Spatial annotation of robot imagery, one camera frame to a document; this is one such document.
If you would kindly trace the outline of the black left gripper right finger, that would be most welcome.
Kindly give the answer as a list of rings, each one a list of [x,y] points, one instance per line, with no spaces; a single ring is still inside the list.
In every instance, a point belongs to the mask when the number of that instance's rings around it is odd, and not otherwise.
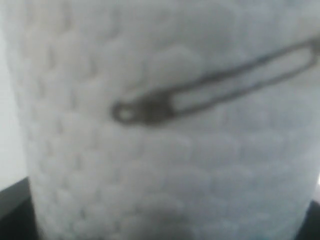
[[[320,204],[313,200],[298,234],[299,240],[320,240]]]

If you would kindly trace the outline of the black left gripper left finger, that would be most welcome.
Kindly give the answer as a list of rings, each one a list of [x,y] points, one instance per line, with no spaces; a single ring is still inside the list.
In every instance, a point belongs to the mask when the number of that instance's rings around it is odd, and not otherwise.
[[[2,240],[39,239],[27,177],[0,191],[0,238]]]

